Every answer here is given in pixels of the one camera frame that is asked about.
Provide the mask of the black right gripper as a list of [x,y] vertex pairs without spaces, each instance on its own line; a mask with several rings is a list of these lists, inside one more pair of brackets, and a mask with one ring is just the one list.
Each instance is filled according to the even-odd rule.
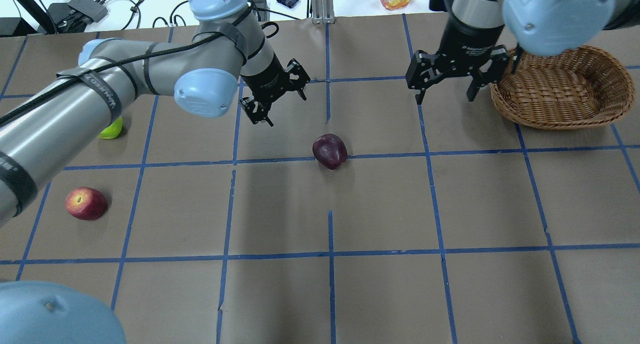
[[413,53],[405,79],[422,105],[430,86],[445,79],[471,77],[467,100],[473,102],[482,88],[497,83],[505,74],[510,53],[497,41],[505,27],[476,28],[448,19],[436,54]]

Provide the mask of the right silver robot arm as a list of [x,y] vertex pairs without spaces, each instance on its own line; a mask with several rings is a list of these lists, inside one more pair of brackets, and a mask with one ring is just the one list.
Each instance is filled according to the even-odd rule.
[[578,48],[600,31],[639,24],[640,0],[429,0],[448,13],[435,54],[414,52],[405,79],[421,105],[445,79],[471,77],[467,98],[518,70],[523,53],[551,57]]

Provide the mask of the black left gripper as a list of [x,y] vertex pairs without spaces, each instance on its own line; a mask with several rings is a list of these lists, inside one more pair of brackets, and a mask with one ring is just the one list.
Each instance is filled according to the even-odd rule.
[[290,59],[284,68],[274,56],[265,70],[255,75],[241,75],[252,96],[243,97],[238,102],[247,118],[254,124],[267,123],[274,127],[269,118],[272,104],[285,93],[297,92],[300,98],[307,100],[304,92],[306,84],[311,81],[308,73],[297,59]]

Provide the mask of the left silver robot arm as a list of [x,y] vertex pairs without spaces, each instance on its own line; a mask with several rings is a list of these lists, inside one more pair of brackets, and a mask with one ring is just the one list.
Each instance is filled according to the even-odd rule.
[[[281,64],[252,13],[250,0],[187,0],[198,20],[189,45],[94,39],[77,67],[1,118],[1,226],[22,214],[79,152],[141,95],[170,96],[203,118],[229,110],[241,79],[252,96],[239,95],[253,124],[274,124],[269,110],[288,92],[306,100],[313,81],[299,60]],[[126,343],[113,306],[47,281],[2,281],[2,343]]]

